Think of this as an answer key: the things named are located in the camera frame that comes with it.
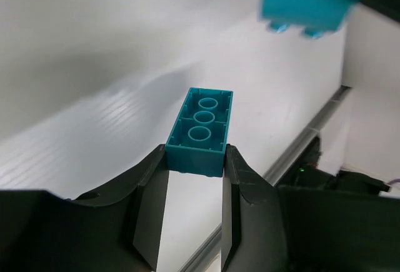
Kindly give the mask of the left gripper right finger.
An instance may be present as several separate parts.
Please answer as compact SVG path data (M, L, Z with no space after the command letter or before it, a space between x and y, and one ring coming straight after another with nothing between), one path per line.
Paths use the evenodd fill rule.
M399 200L317 172L273 186L226 149L223 271L398 271Z

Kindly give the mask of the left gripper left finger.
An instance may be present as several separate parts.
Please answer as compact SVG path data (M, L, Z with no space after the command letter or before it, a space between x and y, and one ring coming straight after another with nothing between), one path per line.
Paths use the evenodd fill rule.
M1 270L155 271L168 180L159 145L76 199L1 191Z

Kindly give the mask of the teal lego plate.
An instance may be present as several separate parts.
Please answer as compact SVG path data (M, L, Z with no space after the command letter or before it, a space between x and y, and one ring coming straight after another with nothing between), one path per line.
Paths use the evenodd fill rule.
M165 144L171 171L220 178L233 92L190 88Z

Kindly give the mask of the large teal printed lego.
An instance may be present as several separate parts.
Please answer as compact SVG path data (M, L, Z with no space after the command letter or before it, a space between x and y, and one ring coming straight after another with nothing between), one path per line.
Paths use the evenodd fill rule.
M351 8L359 0L260 0L259 19L269 29L282 33L291 26L302 35L318 39L340 30Z

